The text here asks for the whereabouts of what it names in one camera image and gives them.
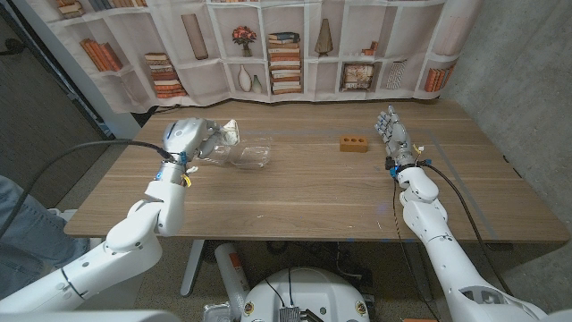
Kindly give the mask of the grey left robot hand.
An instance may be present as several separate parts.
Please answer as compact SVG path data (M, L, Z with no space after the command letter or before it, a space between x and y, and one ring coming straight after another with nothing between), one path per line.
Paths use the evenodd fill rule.
M194 157L208 157L222 137L216 121L190 117L170 123L164 131L163 144L174 161L185 165Z

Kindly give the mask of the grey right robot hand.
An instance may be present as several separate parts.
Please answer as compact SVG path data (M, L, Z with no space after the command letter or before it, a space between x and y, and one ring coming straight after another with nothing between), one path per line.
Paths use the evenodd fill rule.
M416 158L413 156L410 137L392 105L388 106L387 112L381 112L377 116L377 122L374 128L386 146L387 155L391 157L397 165L410 165L415 163Z

